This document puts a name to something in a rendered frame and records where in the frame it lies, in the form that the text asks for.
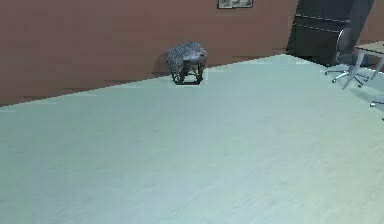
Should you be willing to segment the grey speckled round stool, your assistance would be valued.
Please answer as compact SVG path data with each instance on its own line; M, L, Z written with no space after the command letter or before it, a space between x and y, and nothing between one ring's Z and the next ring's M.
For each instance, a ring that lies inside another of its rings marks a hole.
M165 64L176 84L182 84L190 72L199 84L203 80L207 56L207 51L198 42L186 42L168 50Z

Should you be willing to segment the dark brown tall cabinet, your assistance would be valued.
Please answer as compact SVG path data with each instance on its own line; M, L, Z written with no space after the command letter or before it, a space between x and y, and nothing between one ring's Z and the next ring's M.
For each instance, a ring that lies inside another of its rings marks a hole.
M375 0L298 0L287 54L324 66L335 65L336 42L351 29L354 50Z

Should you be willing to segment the grey swivel office chair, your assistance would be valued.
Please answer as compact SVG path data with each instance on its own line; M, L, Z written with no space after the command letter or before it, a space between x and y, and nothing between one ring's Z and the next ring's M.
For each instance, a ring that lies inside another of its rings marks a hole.
M351 37L351 28L346 27L343 30L340 31L338 35L338 39L336 42L336 55L335 55L335 62L339 64L344 64L349 66L348 70L326 70L325 75L328 75L328 73L341 73L340 75L336 76L334 79L332 79L332 83L336 83L336 81L340 78L343 78L345 76L349 76L358 60L358 54L356 53L347 53L347 50L349 47L351 47L352 43L352 37ZM370 66L374 65L373 59L371 56L365 55L361 67L368 68ZM364 82L368 81L368 76L362 75L357 73L356 76L362 77ZM358 87L361 88L363 85L363 82L360 81L358 78L355 78L356 81L359 83Z

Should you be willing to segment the grey chair wheeled base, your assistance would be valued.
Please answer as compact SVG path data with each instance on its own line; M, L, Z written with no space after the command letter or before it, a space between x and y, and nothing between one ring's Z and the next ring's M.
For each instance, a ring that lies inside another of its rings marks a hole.
M376 105L378 104L381 104L381 105L384 105L384 102L381 102L381 101L372 101L370 103L370 107L375 107Z

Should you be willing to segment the pale table with white legs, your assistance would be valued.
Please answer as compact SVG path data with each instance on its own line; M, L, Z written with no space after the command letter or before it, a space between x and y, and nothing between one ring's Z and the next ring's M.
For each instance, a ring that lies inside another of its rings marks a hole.
M365 55L371 55L380 58L380 61L376 66L376 70L370 77L371 80L373 80L377 76L377 74L380 72L380 69L384 65L384 41L358 45L356 46L356 49L358 50L357 61L355 66L353 67L350 77L344 84L343 89L345 89L350 84L350 82L356 78L357 71L361 67Z

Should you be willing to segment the framed wall picture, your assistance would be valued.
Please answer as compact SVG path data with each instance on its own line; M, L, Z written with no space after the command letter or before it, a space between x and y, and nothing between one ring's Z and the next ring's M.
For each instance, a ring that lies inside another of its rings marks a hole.
M252 8L253 0L218 0L218 9Z

